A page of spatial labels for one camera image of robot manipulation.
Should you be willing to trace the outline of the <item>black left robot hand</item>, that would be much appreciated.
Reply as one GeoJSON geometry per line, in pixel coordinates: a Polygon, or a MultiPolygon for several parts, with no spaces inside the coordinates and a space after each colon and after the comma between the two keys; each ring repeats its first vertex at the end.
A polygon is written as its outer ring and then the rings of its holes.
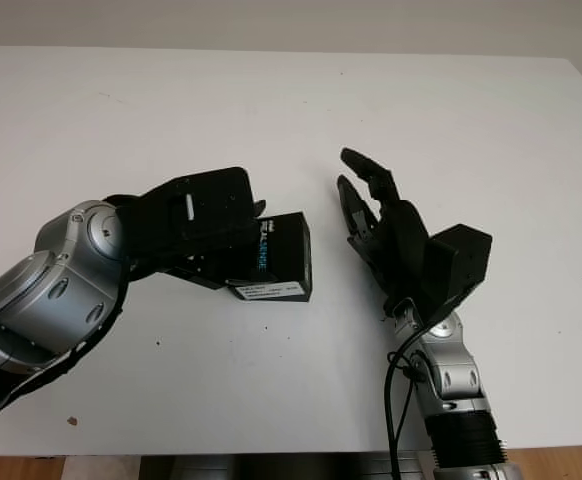
{"type": "Polygon", "coordinates": [[[259,225],[246,242],[233,243],[222,249],[208,250],[195,255],[172,255],[134,261],[130,280],[139,281],[161,273],[205,288],[249,286],[270,283],[275,275],[260,266],[259,225]]]}

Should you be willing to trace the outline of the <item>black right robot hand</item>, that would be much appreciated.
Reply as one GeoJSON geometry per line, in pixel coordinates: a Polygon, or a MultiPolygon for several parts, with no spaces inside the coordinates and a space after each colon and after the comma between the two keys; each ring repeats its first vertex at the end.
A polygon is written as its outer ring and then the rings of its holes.
{"type": "Polygon", "coordinates": [[[338,177],[347,241],[387,295],[385,314],[396,317],[417,296],[428,233],[414,205],[400,198],[390,170],[350,148],[342,149],[340,159],[366,182],[371,197],[380,204],[376,216],[348,178],[338,177]]]}

